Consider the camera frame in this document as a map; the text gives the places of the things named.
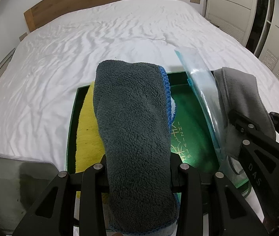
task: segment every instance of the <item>metal screw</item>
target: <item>metal screw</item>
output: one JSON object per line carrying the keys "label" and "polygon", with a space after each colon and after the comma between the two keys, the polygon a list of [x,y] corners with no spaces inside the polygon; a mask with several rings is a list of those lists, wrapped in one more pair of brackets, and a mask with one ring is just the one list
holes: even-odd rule
{"label": "metal screw", "polygon": [[60,171],[59,173],[58,173],[58,176],[59,177],[65,177],[67,175],[67,172],[66,171]]}
{"label": "metal screw", "polygon": [[218,171],[218,172],[215,173],[215,176],[218,177],[218,178],[223,178],[224,174],[222,172]]}
{"label": "metal screw", "polygon": [[188,168],[190,168],[190,166],[187,163],[182,163],[180,164],[180,168],[182,168],[183,170],[187,170]]}
{"label": "metal screw", "polygon": [[95,170],[102,169],[102,167],[103,167],[103,165],[102,165],[101,163],[96,163],[96,164],[93,166],[93,168],[94,168]]}
{"label": "metal screw", "polygon": [[243,143],[244,145],[249,145],[249,144],[250,144],[250,141],[247,140],[247,139],[245,139],[245,140],[242,141],[242,143]]}

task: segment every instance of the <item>bed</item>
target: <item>bed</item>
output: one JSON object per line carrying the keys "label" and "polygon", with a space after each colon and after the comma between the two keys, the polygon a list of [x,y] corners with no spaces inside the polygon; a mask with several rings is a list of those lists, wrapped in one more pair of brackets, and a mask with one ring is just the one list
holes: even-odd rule
{"label": "bed", "polygon": [[[148,62],[167,72],[183,71],[174,52],[180,46],[196,48],[211,70],[226,66],[255,75],[266,109],[279,112],[279,81],[273,73],[190,5],[75,1],[43,0],[25,12],[31,33],[0,78],[0,153],[65,170],[75,94],[95,79],[99,62]],[[249,202],[262,219],[255,195]]]}

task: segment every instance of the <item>wall switch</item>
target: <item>wall switch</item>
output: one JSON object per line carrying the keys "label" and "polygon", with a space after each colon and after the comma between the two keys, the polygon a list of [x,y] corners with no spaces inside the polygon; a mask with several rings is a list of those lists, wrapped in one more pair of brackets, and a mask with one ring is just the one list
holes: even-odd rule
{"label": "wall switch", "polygon": [[23,33],[20,37],[19,40],[22,41],[28,34],[27,33]]}
{"label": "wall switch", "polygon": [[190,0],[190,2],[200,4],[200,0]]}

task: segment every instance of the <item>gray microfiber towel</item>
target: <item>gray microfiber towel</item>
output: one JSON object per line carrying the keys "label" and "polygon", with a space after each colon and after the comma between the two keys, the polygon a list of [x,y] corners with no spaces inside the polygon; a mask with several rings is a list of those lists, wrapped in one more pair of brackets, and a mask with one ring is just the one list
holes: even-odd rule
{"label": "gray microfiber towel", "polygon": [[178,203],[171,192],[171,96],[165,70],[103,61],[93,106],[107,158],[111,228],[139,235],[173,225]]}
{"label": "gray microfiber towel", "polygon": [[255,76],[223,67],[214,71],[214,77],[227,131],[223,151],[238,160],[243,135],[227,119],[233,109],[259,124],[265,135],[276,140],[275,128],[260,98]]}

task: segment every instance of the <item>black mechanical arm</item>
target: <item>black mechanical arm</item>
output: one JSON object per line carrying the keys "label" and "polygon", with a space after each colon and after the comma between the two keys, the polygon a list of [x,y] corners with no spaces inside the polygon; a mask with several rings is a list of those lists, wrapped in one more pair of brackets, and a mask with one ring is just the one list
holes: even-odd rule
{"label": "black mechanical arm", "polygon": [[[279,114],[270,113],[279,133]],[[221,172],[201,173],[171,154],[173,193],[182,193],[177,236],[202,236],[208,213],[209,236],[279,236],[279,143],[265,136],[259,125],[236,111],[230,122],[243,134],[239,162],[260,201],[261,223],[252,208]],[[74,201],[80,197],[80,221],[74,219]],[[13,236],[105,236],[101,193],[109,192],[106,158],[84,172],[60,172],[19,223]]]}

